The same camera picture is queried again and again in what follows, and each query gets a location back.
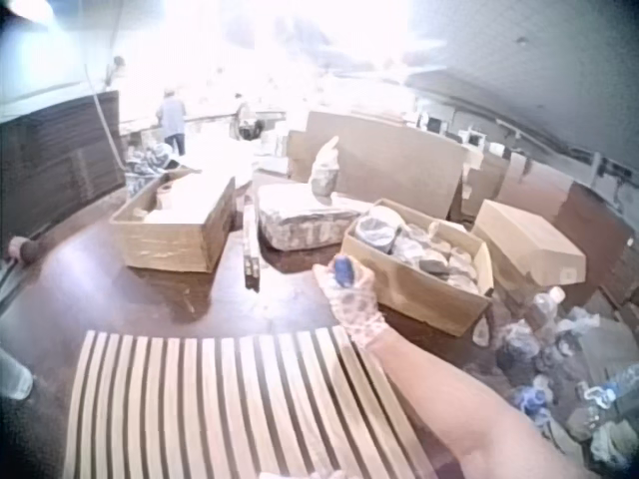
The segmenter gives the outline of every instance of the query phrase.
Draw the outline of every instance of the wrapped package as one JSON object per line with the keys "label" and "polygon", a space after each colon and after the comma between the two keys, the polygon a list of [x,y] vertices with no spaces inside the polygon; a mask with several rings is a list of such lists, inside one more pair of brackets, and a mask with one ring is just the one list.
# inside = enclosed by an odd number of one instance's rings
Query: wrapped package
{"label": "wrapped package", "polygon": [[451,254],[450,260],[448,261],[448,269],[450,270],[450,274],[461,274],[468,276],[473,281],[477,281],[477,271],[472,263],[466,261],[463,256]]}
{"label": "wrapped package", "polygon": [[404,225],[403,219],[387,207],[373,207],[365,217],[355,224],[355,237],[380,250],[390,253],[397,238],[399,229]]}
{"label": "wrapped package", "polygon": [[436,249],[426,249],[419,260],[419,269],[430,274],[448,274],[448,261]]}
{"label": "wrapped package", "polygon": [[258,190],[260,229],[275,249],[292,251],[339,244],[370,204],[333,193],[318,199],[309,185],[267,185]]}
{"label": "wrapped package", "polygon": [[451,274],[446,280],[448,284],[473,294],[479,294],[477,285],[464,274]]}
{"label": "wrapped package", "polygon": [[419,260],[424,255],[424,249],[418,241],[404,236],[399,236],[392,246],[391,255],[405,264],[418,266]]}

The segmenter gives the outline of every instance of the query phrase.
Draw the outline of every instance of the plastic bag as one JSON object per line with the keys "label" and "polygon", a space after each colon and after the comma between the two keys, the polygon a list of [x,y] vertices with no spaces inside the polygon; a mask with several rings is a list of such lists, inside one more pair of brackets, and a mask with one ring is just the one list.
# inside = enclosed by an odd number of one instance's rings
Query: plastic bag
{"label": "plastic bag", "polygon": [[309,184],[314,195],[318,197],[329,197],[337,185],[339,163],[335,146],[338,141],[339,137],[332,137],[321,147],[313,163]]}

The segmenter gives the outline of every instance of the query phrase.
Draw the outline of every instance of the cardboard sheet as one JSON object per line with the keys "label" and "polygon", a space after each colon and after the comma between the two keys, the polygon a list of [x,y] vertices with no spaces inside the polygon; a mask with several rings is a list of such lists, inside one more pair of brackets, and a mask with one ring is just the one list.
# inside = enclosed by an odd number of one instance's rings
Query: cardboard sheet
{"label": "cardboard sheet", "polygon": [[290,137],[292,179],[306,182],[321,146],[339,136],[336,190],[358,200],[388,198],[445,219],[472,153],[444,136],[379,119],[312,111]]}

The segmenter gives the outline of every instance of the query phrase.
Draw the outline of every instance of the worker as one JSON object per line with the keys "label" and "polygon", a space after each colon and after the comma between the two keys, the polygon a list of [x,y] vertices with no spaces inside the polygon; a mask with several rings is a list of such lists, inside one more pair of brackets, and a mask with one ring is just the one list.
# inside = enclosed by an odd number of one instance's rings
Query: worker
{"label": "worker", "polygon": [[244,100],[242,94],[236,93],[236,100],[240,104],[236,111],[238,136],[247,141],[258,139],[264,130],[264,121],[258,120],[257,115],[251,109],[249,102]]}
{"label": "worker", "polygon": [[337,283],[333,262],[314,266],[333,315],[355,344],[377,358],[466,479],[597,477],[561,455],[492,389],[400,336],[377,309],[374,273],[351,262],[351,287]]}
{"label": "worker", "polygon": [[164,101],[156,116],[164,133],[164,143],[174,148],[174,143],[178,146],[178,153],[183,156],[185,149],[185,116],[187,112],[184,102],[176,96],[173,88],[164,91]]}

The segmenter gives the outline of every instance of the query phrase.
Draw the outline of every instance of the gloved hand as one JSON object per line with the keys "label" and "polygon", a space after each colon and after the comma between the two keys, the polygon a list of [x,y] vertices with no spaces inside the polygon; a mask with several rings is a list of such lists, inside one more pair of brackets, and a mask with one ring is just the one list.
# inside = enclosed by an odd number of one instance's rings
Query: gloved hand
{"label": "gloved hand", "polygon": [[328,266],[315,264],[313,273],[328,298],[332,314],[354,343],[364,348],[388,325],[377,309],[374,273],[356,259],[351,257],[350,261],[354,271],[352,287],[340,286],[335,280],[334,259]]}

